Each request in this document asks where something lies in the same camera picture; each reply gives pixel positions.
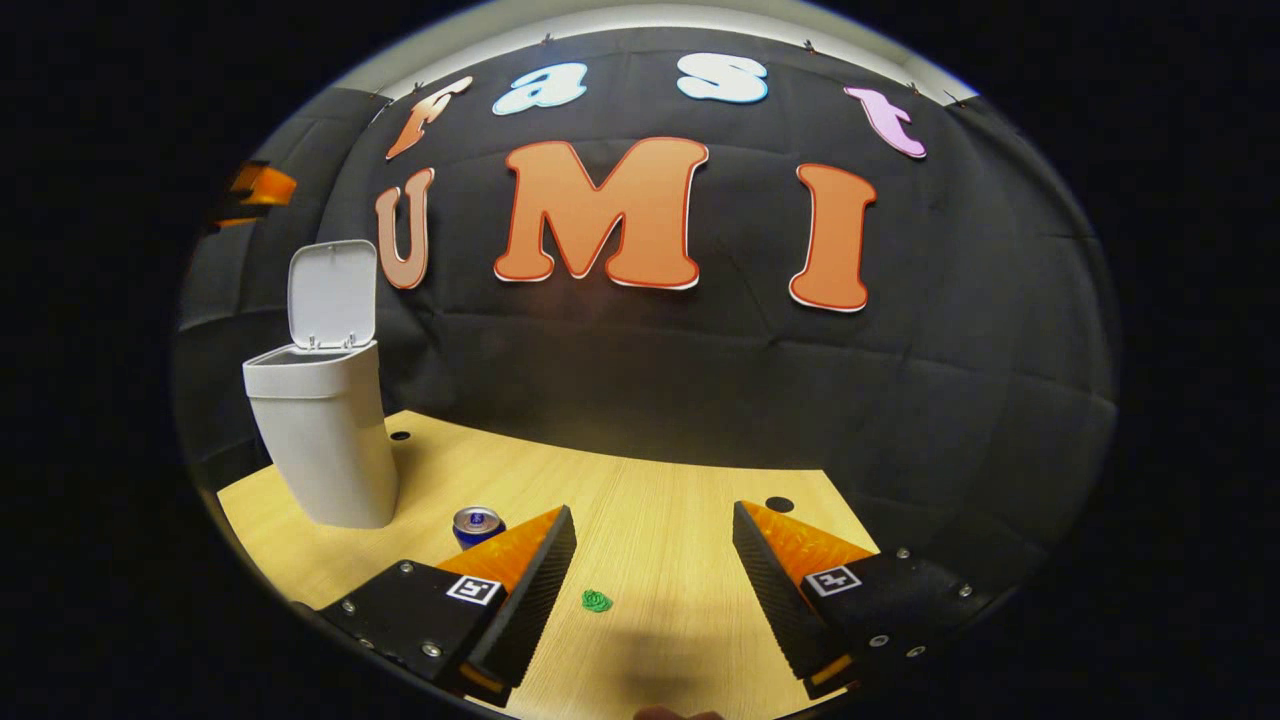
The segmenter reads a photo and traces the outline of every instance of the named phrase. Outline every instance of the pink letter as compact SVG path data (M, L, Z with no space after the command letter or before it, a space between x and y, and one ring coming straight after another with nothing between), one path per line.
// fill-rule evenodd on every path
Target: pink letter
M813 199L809 259L791 278L791 297L800 305L856 313L867 306L863 284L863 220L876 201L865 179L829 165L805 163L796 177Z
M911 122L906 110L890 105L888 100L874 90L846 87L845 94L861 100L863 110L867 110L867 119L872 122L872 128L884 142L904 155L924 158L924 145L906 137L906 132L902 131L901 123Z

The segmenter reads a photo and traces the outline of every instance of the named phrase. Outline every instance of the black hole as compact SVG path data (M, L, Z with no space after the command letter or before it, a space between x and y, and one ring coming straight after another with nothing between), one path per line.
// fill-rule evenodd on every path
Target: black hole
M777 512L791 512L795 510L796 503L785 497L771 497L764 501L764 506Z

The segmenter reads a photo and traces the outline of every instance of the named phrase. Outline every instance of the white ceiling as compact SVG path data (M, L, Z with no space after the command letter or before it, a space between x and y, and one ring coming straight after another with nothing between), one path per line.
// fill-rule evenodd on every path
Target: white ceiling
M399 99L413 83L433 83L497 55L535 45L547 33L570 37L631 27L700 27L742 32L797 46L805 40L823 55L884 77L915 83L923 95L948 104L974 90L892 40L842 15L797 0L493 0L457 13L401 40L334 85Z

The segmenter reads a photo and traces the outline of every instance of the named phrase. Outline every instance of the green rubber band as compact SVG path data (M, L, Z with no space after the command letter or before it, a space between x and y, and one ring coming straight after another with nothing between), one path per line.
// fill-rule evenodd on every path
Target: green rubber band
M604 597L602 592L586 591L582 593L582 607L591 612L604 612L613 607L613 601Z

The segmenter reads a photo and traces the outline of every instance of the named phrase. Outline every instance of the orange object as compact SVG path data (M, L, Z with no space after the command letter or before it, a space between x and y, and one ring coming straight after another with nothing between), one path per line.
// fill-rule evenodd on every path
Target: orange object
M271 168L259 168L250 181L252 192L241 205L288 205L298 181Z
M436 565L440 570L498 580L511 594L547 538L562 507L526 520Z
M247 192L253 190L253 183L257 182L257 177L262 174L262 168L266 164L260 160L250 160L241 165L239 174L232 181L230 192Z
M799 588L805 575L831 570L876 555L856 544L824 533L813 525L774 512L768 507L742 501L755 527L760 529L773 556L782 564L791 582Z
M218 220L214 224L220 228L230 228L236 225L243 225L244 223L252 223L255 220L257 220L257 218L241 218L238 220Z
M378 256L383 263L387 282L401 290L412 290L426 274L426 188L431 187L435 170L426 168L410 176L404 183L408 193L408 258L401 258L396 247L396 205L399 187L384 191L374 201L378 214Z
M856 313L867 306L859 268L863 224L876 188L852 173L817 163L796 168L796 177L809 188L813 219L809 258L804 270L791 278L791 297L810 307Z
M840 673L845 667L849 667L852 664L854 664L852 657L850 657L849 655L841 655L840 657L833 660L831 665L827 665L822 670L818 670L815 675L809 678L809 682L813 683L814 685L820 685L827 680L835 678L837 673Z
M475 665L471 665L470 662L463 662L462 665L460 665L458 673L461 673L463 678L471 680L472 683L480 685L481 688L489 692L500 693L502 688L504 687L502 683L486 678L484 673L476 670Z
M390 160L417 145L417 141L422 140L422 126L435 122L435 118L439 118L440 113L449 105L449 99L453 97L453 94L462 92L468 87L471 87L471 76L419 100L417 105L413 105L413 109L410 111L408 120L404 123L401 136L396 140L396 145L392 145L390 150L387 151L387 159Z
M596 186L568 142L525 145L507 155L516 197L507 252L493 265L507 282L547 279L556 260L543 251L549 227L568 273L586 277L621 222L618 250L604 274L632 287L685 290L698 282L689 258L689 190L707 161L707 146L678 137L646 137L631 146Z

